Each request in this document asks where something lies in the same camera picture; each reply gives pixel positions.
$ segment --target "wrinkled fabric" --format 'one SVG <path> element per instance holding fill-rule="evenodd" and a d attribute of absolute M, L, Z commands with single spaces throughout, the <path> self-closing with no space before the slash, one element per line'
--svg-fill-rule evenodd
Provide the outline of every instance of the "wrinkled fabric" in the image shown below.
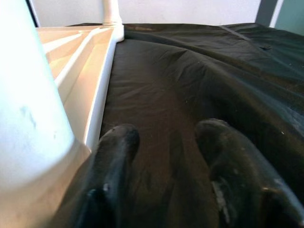
<path fill-rule="evenodd" d="M 304 37 L 257 24 L 125 25 L 101 135 L 123 123 L 141 143 L 126 186 L 125 227 L 216 228 L 197 122 L 248 137 L 304 203 Z"/>

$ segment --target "black tarp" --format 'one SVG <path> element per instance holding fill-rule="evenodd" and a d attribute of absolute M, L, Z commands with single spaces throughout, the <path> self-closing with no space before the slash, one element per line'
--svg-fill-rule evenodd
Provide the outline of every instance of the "black tarp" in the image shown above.
<path fill-rule="evenodd" d="M 204 119 L 248 137 L 304 203 L 304 37 L 258 24 L 125 25 L 101 135 L 133 124 L 140 147 L 124 227 L 216 228 L 218 205 L 195 141 Z"/>

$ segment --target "white wall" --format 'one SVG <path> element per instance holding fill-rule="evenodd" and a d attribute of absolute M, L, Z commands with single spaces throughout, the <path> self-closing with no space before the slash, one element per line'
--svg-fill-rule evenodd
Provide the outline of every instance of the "white wall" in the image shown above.
<path fill-rule="evenodd" d="M 102 0 L 31 0 L 41 26 L 102 22 Z M 123 23 L 255 22 L 260 0 L 118 0 Z"/>

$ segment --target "black cloth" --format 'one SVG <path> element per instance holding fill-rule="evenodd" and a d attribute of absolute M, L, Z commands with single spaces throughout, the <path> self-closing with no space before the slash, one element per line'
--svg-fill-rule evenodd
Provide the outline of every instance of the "black cloth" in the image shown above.
<path fill-rule="evenodd" d="M 248 137 L 304 203 L 304 37 L 258 24 L 125 25 L 101 135 L 128 123 L 139 151 L 124 227 L 217 228 L 197 122 L 218 118 Z"/>

